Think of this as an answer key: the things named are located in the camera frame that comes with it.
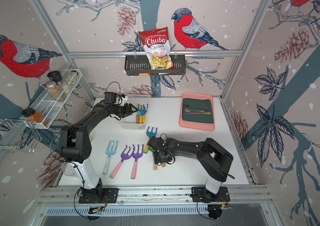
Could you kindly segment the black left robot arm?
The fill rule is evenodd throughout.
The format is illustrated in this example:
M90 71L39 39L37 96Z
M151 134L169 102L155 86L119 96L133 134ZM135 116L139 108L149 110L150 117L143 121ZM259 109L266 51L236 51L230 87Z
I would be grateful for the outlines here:
M124 94L107 91L104 99L95 104L84 118L60 132L59 154L74 166L82 183L80 191L83 196L89 195L99 200L104 196L101 179L89 160L92 151L89 135L109 116L121 120L138 112L138 108L126 103L126 100Z

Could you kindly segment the green rake wooden handle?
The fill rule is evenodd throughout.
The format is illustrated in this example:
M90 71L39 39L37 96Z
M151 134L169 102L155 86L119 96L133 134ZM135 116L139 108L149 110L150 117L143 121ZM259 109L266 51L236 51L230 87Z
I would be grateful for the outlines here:
M155 161L155 153L152 153L152 160L153 160L153 170L156 171L157 170L157 164Z

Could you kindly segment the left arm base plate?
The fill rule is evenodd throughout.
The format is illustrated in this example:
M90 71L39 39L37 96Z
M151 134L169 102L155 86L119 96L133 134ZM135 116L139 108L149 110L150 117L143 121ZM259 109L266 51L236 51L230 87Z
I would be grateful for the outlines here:
M79 197L80 204L93 203L116 203L118 197L118 188L100 188L100 189L81 189Z

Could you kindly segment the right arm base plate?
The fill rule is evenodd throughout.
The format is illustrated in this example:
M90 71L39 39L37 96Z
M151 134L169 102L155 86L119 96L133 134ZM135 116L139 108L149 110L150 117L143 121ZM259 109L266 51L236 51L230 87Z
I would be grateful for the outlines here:
M220 187L216 194L206 190L205 187L192 187L192 192L189 196L192 198L193 202L211 203L230 201L228 188L223 186Z

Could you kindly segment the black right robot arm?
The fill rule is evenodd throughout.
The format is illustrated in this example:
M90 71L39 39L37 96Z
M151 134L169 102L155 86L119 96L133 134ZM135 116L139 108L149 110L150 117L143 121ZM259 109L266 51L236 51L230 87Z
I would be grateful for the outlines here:
M228 177L235 179L229 174L233 155L212 138L202 142L183 142L153 136L148 141L148 147L157 165L173 164L179 156L198 160L211 178L206 182L205 190L213 195L219 193Z

